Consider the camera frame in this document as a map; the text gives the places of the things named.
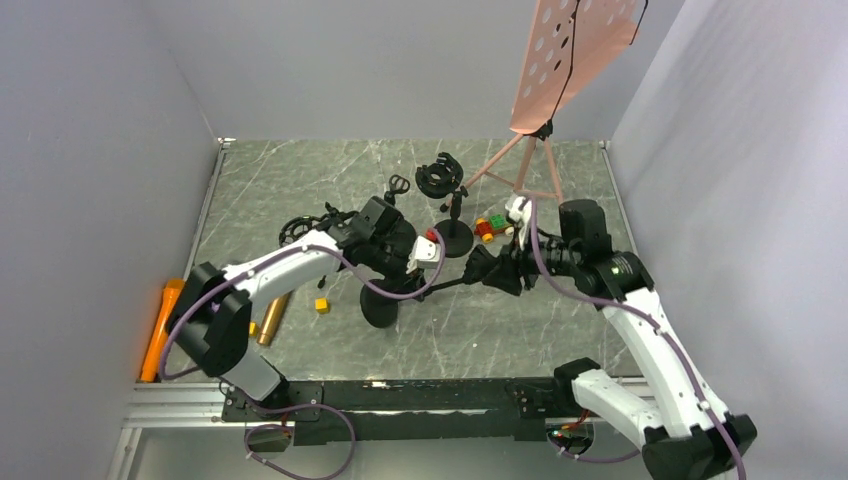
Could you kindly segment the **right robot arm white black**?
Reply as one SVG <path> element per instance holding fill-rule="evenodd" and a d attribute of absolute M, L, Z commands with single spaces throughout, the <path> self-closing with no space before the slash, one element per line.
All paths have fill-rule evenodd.
<path fill-rule="evenodd" d="M 744 455 L 757 437 L 752 419 L 733 413 L 695 367 L 642 261 L 614 249 L 602 207 L 588 199 L 564 202 L 556 235 L 540 231 L 537 213 L 531 199 L 511 198 L 512 242 L 498 254 L 475 247 L 468 282 L 516 296 L 537 280 L 555 285 L 570 278 L 567 296 L 604 316 L 651 391 L 644 400 L 582 358 L 554 371 L 554 407 L 564 415 L 586 410 L 599 416 L 630 441 L 654 479 L 746 478 Z"/>

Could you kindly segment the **black tripod mic stand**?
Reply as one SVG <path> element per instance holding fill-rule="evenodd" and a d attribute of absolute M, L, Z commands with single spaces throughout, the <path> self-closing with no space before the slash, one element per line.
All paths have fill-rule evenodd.
<path fill-rule="evenodd" d="M 335 234 L 332 237 L 340 243 L 342 249 L 350 247 L 361 240 L 361 237 L 353 230 L 349 223 L 357 214 L 356 211 L 341 211 L 333 207 L 329 202 L 326 202 L 324 207 L 326 212 L 321 216 L 302 215 L 287 221 L 279 231 L 278 246 L 285 247 L 290 245 L 316 227 L 320 230 L 333 227 Z"/>

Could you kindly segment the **orange microphone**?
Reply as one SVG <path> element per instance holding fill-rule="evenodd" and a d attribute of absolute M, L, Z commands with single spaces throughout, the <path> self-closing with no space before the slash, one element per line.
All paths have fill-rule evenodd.
<path fill-rule="evenodd" d="M 151 383 L 156 380 L 159 360 L 168 338 L 166 324 L 184 285 L 185 281 L 183 279 L 171 278 L 165 283 L 162 289 L 160 309 L 138 376 L 138 381 L 141 383 Z"/>

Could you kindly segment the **black round base mic stand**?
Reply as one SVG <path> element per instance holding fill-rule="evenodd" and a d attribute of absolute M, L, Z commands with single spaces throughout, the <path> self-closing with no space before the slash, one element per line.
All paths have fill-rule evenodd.
<path fill-rule="evenodd" d="M 381 202 L 384 206 L 396 207 L 397 197 L 406 194 L 411 187 L 409 179 L 393 174 L 387 181 L 387 190 L 383 193 Z"/>

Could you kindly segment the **black shock mount desk stand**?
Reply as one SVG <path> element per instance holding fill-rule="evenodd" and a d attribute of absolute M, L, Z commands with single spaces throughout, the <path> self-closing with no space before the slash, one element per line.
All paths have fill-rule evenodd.
<path fill-rule="evenodd" d="M 423 195 L 443 200 L 439 210 L 449 217 L 438 222 L 434 229 L 445 241 L 444 250 L 448 258 L 466 255 L 474 243 L 471 228 L 460 219 L 463 199 L 468 196 L 463 178 L 463 167 L 447 152 L 439 152 L 432 163 L 419 166 L 414 176 L 416 186 Z"/>

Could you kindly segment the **gold microphone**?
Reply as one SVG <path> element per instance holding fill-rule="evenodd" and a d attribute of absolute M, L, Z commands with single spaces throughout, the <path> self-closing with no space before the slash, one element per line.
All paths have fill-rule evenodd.
<path fill-rule="evenodd" d="M 273 342 L 282 323 L 291 295 L 292 293 L 288 292 L 268 304 L 259 327 L 257 336 L 258 345 L 267 347 Z"/>

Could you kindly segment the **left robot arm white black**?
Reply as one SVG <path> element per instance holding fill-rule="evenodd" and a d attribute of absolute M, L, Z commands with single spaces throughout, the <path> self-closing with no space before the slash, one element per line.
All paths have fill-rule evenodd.
<path fill-rule="evenodd" d="M 226 268 L 210 263 L 193 267 L 165 325 L 160 378 L 174 379 L 167 360 L 179 346 L 206 376 L 239 389 L 258 417 L 279 417 L 292 404 L 290 383 L 248 345 L 253 308 L 358 265 L 386 279 L 415 278 L 424 269 L 441 271 L 443 236 L 414 235 L 410 248 L 397 248 L 392 238 L 404 222 L 403 214 L 380 197 L 370 198 L 360 210 L 328 206 L 304 234 L 270 253 Z"/>

